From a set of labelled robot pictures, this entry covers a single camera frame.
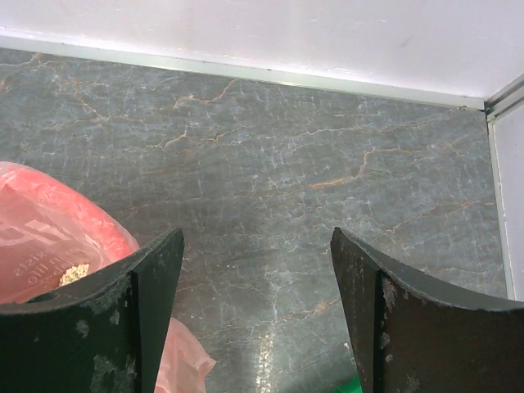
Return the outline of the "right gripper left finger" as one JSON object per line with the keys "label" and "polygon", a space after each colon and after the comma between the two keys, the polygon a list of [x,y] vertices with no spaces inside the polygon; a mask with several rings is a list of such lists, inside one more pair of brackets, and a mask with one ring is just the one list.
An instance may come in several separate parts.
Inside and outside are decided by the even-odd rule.
{"label": "right gripper left finger", "polygon": [[3,392],[152,392],[181,271],[177,228],[25,303],[1,306]]}

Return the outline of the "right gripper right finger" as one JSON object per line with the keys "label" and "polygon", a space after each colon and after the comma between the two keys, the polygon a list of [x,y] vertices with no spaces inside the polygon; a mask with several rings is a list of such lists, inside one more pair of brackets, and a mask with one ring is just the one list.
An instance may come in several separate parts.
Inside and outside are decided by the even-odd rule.
{"label": "right gripper right finger", "polygon": [[363,391],[522,391],[522,302],[434,278],[340,228],[331,253]]}

